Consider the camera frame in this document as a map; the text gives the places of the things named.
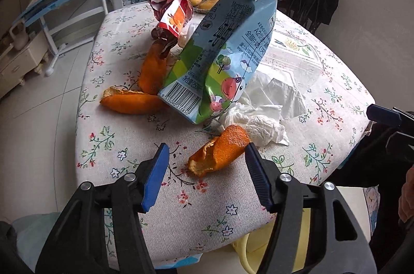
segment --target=floral tablecloth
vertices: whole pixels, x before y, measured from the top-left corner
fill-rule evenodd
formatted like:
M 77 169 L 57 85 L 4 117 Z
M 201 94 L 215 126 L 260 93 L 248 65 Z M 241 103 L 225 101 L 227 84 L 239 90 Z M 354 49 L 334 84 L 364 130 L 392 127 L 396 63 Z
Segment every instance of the floral tablecloth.
M 212 125 L 193 125 L 173 109 L 132 116 L 99 104 L 110 86 L 137 89 L 155 25 L 148 4 L 111 12 L 102 23 L 79 100 L 76 168 L 78 184 L 106 184 L 152 158 L 162 142 L 169 145 L 170 163 L 157 202 L 140 215 L 150 256 L 160 265 L 224 246 L 273 217 L 259 203 L 244 156 L 203 179 L 189 174 L 188 157 L 212 138 Z M 290 146 L 270 143 L 260 153 L 301 182 L 319 184 L 360 140 L 369 123 L 366 107 L 374 100 L 330 49 L 279 11 L 275 30 L 312 45 L 323 70 L 305 93 L 307 113 L 282 123 Z M 110 221 L 110 210 L 106 215 Z M 106 235 L 108 253 L 116 259 L 110 222 Z

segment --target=crumpled paper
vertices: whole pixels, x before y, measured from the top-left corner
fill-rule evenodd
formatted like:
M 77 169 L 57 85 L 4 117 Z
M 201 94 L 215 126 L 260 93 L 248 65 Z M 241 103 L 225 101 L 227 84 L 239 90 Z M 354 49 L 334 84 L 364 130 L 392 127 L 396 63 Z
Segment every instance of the crumpled paper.
M 288 146 L 285 127 L 279 121 L 306 112 L 305 99 L 297 89 L 293 73 L 260 64 L 239 101 L 219 117 L 219 130 L 237 124 L 258 147 L 270 141 Z

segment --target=crumpled tissue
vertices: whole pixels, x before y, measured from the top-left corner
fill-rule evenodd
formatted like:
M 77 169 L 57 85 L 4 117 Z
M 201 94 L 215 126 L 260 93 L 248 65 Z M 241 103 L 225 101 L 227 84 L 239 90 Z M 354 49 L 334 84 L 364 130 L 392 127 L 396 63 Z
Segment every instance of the crumpled tissue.
M 279 121 L 306 112 L 305 99 L 297 89 L 293 73 L 260 64 L 239 101 L 219 117 L 219 130 L 237 124 L 258 147 L 270 141 L 288 146 L 285 127 Z

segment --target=person's hand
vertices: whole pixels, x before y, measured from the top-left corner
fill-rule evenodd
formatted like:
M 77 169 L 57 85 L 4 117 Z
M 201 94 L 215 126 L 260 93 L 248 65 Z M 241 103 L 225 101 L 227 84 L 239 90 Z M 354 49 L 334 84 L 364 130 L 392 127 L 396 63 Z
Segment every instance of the person's hand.
M 414 168 L 407 171 L 405 180 L 398 208 L 398 214 L 403 222 L 414 216 Z

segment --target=metal screw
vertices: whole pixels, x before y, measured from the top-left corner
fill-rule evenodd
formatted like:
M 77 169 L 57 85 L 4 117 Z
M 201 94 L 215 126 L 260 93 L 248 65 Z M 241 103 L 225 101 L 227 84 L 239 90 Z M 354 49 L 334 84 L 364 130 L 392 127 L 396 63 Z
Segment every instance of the metal screw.
M 133 181 L 135 180 L 135 178 L 136 178 L 136 176 L 135 176 L 135 174 L 134 174 L 134 173 L 132 173 L 132 172 L 127 173 L 127 174 L 124 176 L 124 179 L 125 179 L 127 182 L 133 182 Z
M 279 178 L 283 181 L 283 182 L 290 182 L 292 180 L 292 176 L 289 174 L 281 174 L 279 176 Z
M 92 184 L 89 182 L 83 182 L 80 184 L 80 188 L 84 191 L 89 190 L 91 188 Z
M 329 190 L 329 191 L 332 191 L 332 190 L 335 188 L 335 185 L 334 185 L 334 183 L 331 183 L 331 182 L 326 182 L 326 183 L 324 184 L 324 187 L 325 187 L 325 189 L 327 189 L 327 190 Z

